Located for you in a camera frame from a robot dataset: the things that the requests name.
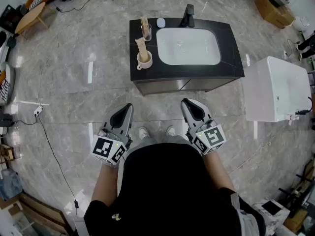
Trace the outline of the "marble-patterned box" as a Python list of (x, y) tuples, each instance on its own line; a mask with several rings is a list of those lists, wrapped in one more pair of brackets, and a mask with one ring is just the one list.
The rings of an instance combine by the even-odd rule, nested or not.
[(290, 214), (290, 211), (272, 199), (263, 199), (252, 206), (264, 218), (266, 235), (271, 236), (281, 226)]

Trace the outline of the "blue fabric bundle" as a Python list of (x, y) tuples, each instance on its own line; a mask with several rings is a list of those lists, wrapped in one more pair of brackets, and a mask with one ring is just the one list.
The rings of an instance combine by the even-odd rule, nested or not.
[(0, 197), (8, 201), (23, 191), (18, 174), (12, 169), (2, 170), (0, 179)]

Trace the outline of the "oval wooden coffee table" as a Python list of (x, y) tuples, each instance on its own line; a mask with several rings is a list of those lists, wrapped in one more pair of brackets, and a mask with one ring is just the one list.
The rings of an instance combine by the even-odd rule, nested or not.
[(44, 13), (45, 10), (49, 10), (50, 12), (53, 13), (55, 12), (53, 9), (49, 8), (46, 5), (46, 2), (39, 4), (22, 17), (22, 19), (19, 21), (15, 29), (14, 34), (21, 35), (25, 39), (22, 33), (37, 22), (42, 23), (45, 26), (45, 28), (48, 29), (49, 27), (41, 18), (41, 15)]

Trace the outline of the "clear drinking glass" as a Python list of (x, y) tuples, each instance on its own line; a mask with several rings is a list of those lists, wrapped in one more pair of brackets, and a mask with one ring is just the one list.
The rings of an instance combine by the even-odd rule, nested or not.
[(147, 29), (143, 29), (143, 26), (141, 26), (142, 35), (144, 37), (144, 41), (151, 41), (152, 39), (152, 26), (151, 24), (148, 24)]

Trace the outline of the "person's left forearm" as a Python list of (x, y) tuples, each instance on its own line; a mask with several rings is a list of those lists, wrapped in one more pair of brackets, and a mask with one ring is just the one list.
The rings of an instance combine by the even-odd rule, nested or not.
[(92, 201), (101, 201), (108, 207), (118, 196), (118, 168), (102, 165), (92, 195)]

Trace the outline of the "person's grey trousers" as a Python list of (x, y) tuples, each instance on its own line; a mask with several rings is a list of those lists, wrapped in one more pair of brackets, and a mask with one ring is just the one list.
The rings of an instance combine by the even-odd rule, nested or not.
[[(162, 140), (162, 143), (176, 143), (176, 144), (186, 144), (190, 145), (191, 143), (184, 139), (182, 136), (179, 135), (165, 135), (165, 137)], [(137, 149), (157, 144), (157, 141), (153, 137), (145, 137), (141, 140), (140, 144), (136, 145), (135, 147), (128, 150), (128, 153), (133, 153)]]

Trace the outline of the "wooden frame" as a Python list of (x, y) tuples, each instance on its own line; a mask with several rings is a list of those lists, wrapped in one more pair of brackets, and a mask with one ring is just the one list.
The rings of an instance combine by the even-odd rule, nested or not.
[(9, 200), (0, 197), (0, 208), (6, 208), (16, 202), (22, 207), (22, 213), (30, 216), (35, 222), (47, 226), (66, 236), (74, 232), (61, 210), (34, 198), (24, 191)]

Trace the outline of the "person's black shirt torso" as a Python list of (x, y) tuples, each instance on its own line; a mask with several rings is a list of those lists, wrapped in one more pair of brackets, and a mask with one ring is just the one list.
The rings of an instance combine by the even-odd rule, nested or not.
[(175, 143), (128, 155), (116, 200), (91, 201), (84, 220), (90, 236), (266, 234), (262, 215), (235, 191), (216, 189), (203, 156)]

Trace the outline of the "black flat screen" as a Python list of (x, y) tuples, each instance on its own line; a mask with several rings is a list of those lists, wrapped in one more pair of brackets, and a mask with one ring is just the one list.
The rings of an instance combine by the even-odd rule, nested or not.
[(8, 4), (0, 15), (0, 27), (14, 33), (22, 17), (23, 15), (18, 10)]

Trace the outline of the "grey chair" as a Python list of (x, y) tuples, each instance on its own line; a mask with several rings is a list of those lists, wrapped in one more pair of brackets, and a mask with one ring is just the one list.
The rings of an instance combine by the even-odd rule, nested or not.
[(4, 106), (10, 101), (14, 84), (15, 69), (4, 61), (0, 64), (0, 106)]

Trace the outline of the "person's right forearm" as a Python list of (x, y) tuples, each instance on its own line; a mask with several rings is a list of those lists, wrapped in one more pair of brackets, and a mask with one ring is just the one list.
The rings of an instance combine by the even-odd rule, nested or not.
[(224, 168), (219, 154), (216, 151), (203, 156), (206, 170), (210, 176), (211, 182), (216, 189), (228, 188), (235, 191), (231, 178)]

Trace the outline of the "cream ceramic mug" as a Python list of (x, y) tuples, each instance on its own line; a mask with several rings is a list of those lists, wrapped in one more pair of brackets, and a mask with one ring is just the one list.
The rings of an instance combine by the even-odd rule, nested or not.
[(147, 62), (142, 62), (140, 60), (140, 58), (141, 58), (140, 53), (137, 54), (137, 61), (138, 61), (137, 70), (148, 69), (152, 66), (152, 64), (153, 64), (152, 54), (150, 51), (147, 51), (147, 53), (149, 56), (149, 59)]

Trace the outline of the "white sink basin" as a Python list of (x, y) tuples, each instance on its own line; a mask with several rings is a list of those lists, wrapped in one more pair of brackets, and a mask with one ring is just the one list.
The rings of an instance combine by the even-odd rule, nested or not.
[(164, 28), (157, 31), (159, 58), (168, 65), (216, 65), (221, 53), (207, 29)]

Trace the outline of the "person's left white shoe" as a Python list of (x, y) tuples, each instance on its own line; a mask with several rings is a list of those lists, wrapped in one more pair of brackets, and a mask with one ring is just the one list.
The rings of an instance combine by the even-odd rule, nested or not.
[(148, 130), (145, 127), (140, 127), (139, 131), (138, 131), (138, 134), (139, 134), (139, 138), (141, 140), (144, 139), (144, 138), (150, 137), (150, 134), (149, 134)]

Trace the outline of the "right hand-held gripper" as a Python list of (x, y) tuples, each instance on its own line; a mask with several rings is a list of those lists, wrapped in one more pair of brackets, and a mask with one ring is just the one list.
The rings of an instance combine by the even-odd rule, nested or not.
[(226, 142), (222, 126), (211, 119), (206, 105), (184, 98), (181, 101), (181, 110), (190, 127), (186, 136), (202, 156), (219, 149)]

